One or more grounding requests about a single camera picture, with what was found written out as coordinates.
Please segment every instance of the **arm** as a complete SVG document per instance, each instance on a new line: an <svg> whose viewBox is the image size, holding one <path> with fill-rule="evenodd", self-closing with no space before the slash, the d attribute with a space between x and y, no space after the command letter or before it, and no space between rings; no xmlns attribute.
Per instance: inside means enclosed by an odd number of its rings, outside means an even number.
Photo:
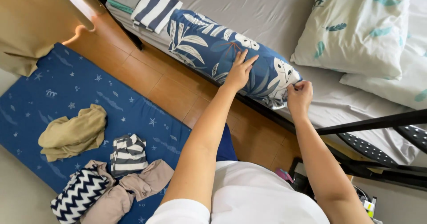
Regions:
<svg viewBox="0 0 427 224"><path fill-rule="evenodd" d="M372 224L353 185L308 119L311 100L311 82L299 82L295 88L288 86L288 108L317 203L333 224Z"/></svg>
<svg viewBox="0 0 427 224"><path fill-rule="evenodd" d="M194 125L161 204L185 198L198 201L211 210L216 152L228 111L236 92L246 85L252 63L258 58L255 56L243 63L247 52L238 52L226 82Z"/></svg>

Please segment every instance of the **black metal bed frame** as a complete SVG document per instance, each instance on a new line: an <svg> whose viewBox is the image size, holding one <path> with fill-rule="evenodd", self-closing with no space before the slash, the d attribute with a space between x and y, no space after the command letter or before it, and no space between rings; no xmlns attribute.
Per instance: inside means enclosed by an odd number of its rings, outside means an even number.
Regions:
<svg viewBox="0 0 427 224"><path fill-rule="evenodd" d="M98 1L105 8L105 3L107 2L107 0ZM139 37L126 30L120 23L120 21L116 20L107 8L105 9L110 14L110 16L116 21L116 23L121 27L121 29L129 37L129 39L135 44L135 46L142 51L143 43L139 39ZM195 74L198 74L199 76L203 77L210 83L216 86L220 86L219 83L207 78L200 72L192 68L189 69ZM295 126L292 122L278 115L274 111L268 109L259 102L254 101L249 97L242 96L240 94L237 94L236 98L246 104L248 107L251 107L255 111L259 112L261 115L274 121L275 123L279 124L280 126L292 132L293 134L296 133ZM427 133L424 130L412 126L417 124L427 124L427 109L392 116L373 118L365 121L341 124L327 128L319 128L316 129L316 131L321 136L328 134L337 134L341 138L341 140L343 140L347 145L352 147L356 152L368 157L371 160L374 160L372 162L353 160L342 152L336 150L335 148L327 144L329 150L334 155L336 160L340 162L340 165L345 173L353 175L355 177L366 178L385 183L392 183L400 186L427 191L427 168L397 165L391 158L382 153L380 149L376 148L375 145L369 143L368 141L359 139L357 136L348 134L348 132L355 131L393 128L405 139L410 141L420 150L427 153Z"/></svg>

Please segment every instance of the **white pillowcase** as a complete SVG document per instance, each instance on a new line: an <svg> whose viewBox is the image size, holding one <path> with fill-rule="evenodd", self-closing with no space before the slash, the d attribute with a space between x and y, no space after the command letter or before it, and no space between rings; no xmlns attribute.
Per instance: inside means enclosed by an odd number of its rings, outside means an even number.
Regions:
<svg viewBox="0 0 427 224"><path fill-rule="evenodd" d="M291 61L400 79L409 0L316 0Z"/></svg>
<svg viewBox="0 0 427 224"><path fill-rule="evenodd" d="M340 83L355 86L417 110L427 108L427 0L411 0L409 31L398 80L345 74Z"/></svg>

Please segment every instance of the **striped shirt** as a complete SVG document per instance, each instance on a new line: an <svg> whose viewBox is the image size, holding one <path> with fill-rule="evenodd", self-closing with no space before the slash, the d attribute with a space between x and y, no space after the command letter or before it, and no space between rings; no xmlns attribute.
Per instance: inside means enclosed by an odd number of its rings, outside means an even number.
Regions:
<svg viewBox="0 0 427 224"><path fill-rule="evenodd" d="M178 0L141 0L131 15L136 25L144 26L159 34L167 25L175 9L180 9Z"/></svg>
<svg viewBox="0 0 427 224"><path fill-rule="evenodd" d="M146 145L146 140L139 139L136 134L114 139L114 152L110 155L112 176L117 178L146 168Z"/></svg>

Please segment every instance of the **navy pants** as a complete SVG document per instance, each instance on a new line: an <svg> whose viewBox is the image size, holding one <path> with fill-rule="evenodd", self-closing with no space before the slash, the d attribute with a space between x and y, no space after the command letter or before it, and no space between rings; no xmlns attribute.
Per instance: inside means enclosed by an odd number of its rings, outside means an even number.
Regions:
<svg viewBox="0 0 427 224"><path fill-rule="evenodd" d="M232 135L230 133L230 128L227 123L222 132L222 138L220 145L218 147L218 152L216 153L216 161L237 161L238 157L234 151L232 143Z"/></svg>

